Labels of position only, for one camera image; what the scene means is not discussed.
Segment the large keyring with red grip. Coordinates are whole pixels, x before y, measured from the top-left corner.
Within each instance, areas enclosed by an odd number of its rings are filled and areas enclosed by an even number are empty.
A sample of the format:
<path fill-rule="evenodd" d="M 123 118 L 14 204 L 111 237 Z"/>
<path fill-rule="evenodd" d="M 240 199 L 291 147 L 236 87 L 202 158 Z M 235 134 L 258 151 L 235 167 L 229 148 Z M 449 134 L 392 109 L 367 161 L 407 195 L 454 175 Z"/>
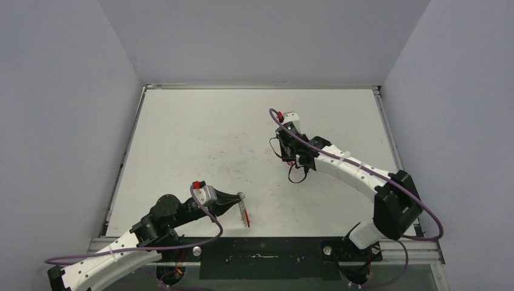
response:
<path fill-rule="evenodd" d="M 250 218 L 244 203 L 245 195 L 242 192 L 238 192 L 237 195 L 239 197 L 238 207 L 241 214 L 241 221 L 243 222 L 246 228 L 250 228 Z"/>

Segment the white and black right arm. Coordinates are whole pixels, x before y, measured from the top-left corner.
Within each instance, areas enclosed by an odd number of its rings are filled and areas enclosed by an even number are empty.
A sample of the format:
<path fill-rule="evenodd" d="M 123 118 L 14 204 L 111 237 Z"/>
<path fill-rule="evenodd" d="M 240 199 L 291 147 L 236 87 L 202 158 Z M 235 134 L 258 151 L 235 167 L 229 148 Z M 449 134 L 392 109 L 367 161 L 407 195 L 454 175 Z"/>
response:
<path fill-rule="evenodd" d="M 373 203 L 371 220 L 358 223 L 342 244 L 348 259 L 360 259 L 368 247 L 381 239 L 400 239 L 422 214 L 418 192 L 407 172 L 374 168 L 320 136 L 309 139 L 297 131 L 293 122 L 279 126 L 275 132 L 284 162 L 294 162 L 305 172 L 328 174 Z"/>

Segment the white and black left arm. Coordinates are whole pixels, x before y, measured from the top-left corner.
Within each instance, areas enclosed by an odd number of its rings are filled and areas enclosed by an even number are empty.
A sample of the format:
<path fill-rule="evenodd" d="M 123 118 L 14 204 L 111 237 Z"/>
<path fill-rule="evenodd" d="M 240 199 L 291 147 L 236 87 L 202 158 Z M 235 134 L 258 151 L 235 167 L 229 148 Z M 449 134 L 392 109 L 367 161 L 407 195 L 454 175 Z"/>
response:
<path fill-rule="evenodd" d="M 52 290 L 104 290 L 117 280 L 148 263 L 173 261 L 181 251 L 199 255 L 202 246 L 220 239 L 223 227 L 219 216 L 233 206 L 244 205 L 244 194 L 224 193 L 194 182 L 190 197 L 180 201 L 175 195 L 161 196 L 145 216 L 109 245 L 89 255 L 50 258 L 47 272 Z M 176 228 L 208 217 L 219 232 L 200 242 L 186 243 Z"/>

